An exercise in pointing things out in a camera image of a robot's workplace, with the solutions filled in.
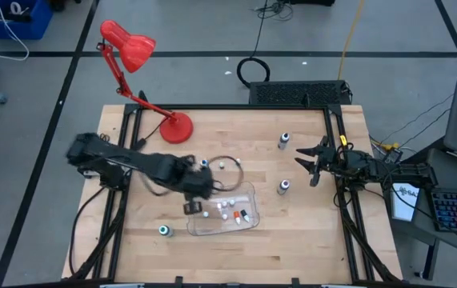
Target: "white cap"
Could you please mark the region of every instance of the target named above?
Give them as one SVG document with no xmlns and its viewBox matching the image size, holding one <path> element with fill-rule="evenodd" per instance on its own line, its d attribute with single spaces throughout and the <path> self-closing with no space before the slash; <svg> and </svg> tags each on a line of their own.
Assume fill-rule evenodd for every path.
<svg viewBox="0 0 457 288">
<path fill-rule="evenodd" d="M 168 228 L 166 225 L 162 225 L 158 228 L 158 232 L 161 234 L 161 235 L 166 235 L 170 232 L 170 228 Z"/>
<path fill-rule="evenodd" d="M 289 189 L 291 182 L 288 180 L 283 180 L 279 185 L 282 187 L 282 189 Z"/>
</svg>

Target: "lamp arm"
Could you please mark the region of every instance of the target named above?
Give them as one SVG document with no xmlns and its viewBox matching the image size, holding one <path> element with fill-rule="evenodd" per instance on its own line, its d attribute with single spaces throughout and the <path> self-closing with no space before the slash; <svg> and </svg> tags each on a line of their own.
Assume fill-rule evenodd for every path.
<svg viewBox="0 0 457 288">
<path fill-rule="evenodd" d="M 173 112 L 159 108 L 132 94 L 129 85 L 126 82 L 125 75 L 123 75 L 123 72 L 119 69 L 119 65 L 116 62 L 116 59 L 114 58 L 113 46 L 111 44 L 99 43 L 97 47 L 102 52 L 102 56 L 104 57 L 104 59 L 106 59 L 110 71 L 113 73 L 114 77 L 118 81 L 119 88 L 116 90 L 118 94 L 125 96 L 132 101 L 137 102 L 141 106 L 144 106 L 148 109 L 152 109 L 153 111 L 170 118 L 171 121 L 176 120 L 176 117 L 174 116 Z"/>
</svg>

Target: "blue bin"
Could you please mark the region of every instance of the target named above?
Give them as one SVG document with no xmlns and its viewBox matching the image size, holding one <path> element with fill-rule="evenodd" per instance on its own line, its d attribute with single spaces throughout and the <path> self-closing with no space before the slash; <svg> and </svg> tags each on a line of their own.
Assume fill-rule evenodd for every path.
<svg viewBox="0 0 457 288">
<path fill-rule="evenodd" d="M 32 21 L 8 22 L 9 27 L 20 39 L 41 39 L 52 18 L 52 10 L 46 0 L 0 0 L 2 12 L 9 10 L 13 1 L 18 2 L 23 9 L 32 7 L 30 12 Z M 0 39 L 11 39 L 2 21 L 0 21 Z"/>
</svg>

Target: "lamp base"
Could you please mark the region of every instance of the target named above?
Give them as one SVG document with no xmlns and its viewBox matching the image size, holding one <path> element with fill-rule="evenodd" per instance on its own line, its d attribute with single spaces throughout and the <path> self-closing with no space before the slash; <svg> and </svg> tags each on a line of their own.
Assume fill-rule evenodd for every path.
<svg viewBox="0 0 457 288">
<path fill-rule="evenodd" d="M 184 113 L 174 112 L 174 117 L 165 120 L 160 127 L 162 139 L 172 144 L 185 142 L 193 134 L 193 122 Z"/>
</svg>

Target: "lamp shade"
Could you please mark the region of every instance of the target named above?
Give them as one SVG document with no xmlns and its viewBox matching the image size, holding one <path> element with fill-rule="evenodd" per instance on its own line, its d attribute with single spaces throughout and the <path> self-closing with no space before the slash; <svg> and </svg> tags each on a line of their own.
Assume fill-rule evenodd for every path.
<svg viewBox="0 0 457 288">
<path fill-rule="evenodd" d="M 100 26 L 100 33 L 119 50 L 125 69 L 130 73 L 137 71 L 155 49 L 155 40 L 144 35 L 126 32 L 117 22 L 106 20 Z"/>
</svg>

